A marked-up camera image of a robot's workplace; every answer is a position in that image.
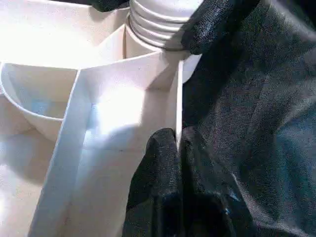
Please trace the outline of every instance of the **gloved hand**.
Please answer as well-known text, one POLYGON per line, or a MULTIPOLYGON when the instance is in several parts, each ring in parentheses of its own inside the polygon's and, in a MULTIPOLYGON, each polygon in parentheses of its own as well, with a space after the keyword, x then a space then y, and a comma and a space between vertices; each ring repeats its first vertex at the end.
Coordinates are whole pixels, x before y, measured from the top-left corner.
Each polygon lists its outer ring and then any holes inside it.
POLYGON ((172 129, 151 136, 131 181, 122 236, 254 236, 234 176, 192 127, 180 154, 172 129))
POLYGON ((192 54, 202 54, 224 36, 238 30, 258 0, 204 0, 184 27, 182 45, 192 54))

